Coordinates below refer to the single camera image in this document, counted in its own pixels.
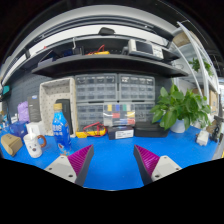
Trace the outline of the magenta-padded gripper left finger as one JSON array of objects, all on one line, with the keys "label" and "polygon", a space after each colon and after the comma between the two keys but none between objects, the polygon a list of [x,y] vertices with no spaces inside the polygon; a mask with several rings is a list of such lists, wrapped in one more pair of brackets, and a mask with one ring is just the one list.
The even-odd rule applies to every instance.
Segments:
[{"label": "magenta-padded gripper left finger", "polygon": [[45,170],[76,185],[83,186],[93,155],[94,146],[89,145],[70,156],[59,156]]}]

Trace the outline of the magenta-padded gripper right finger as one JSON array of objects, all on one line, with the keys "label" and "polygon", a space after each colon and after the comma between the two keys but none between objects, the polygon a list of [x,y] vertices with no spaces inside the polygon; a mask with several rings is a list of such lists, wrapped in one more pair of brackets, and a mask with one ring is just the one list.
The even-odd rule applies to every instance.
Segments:
[{"label": "magenta-padded gripper right finger", "polygon": [[141,146],[135,145],[133,154],[144,185],[181,170],[181,167],[167,155],[159,157]]}]

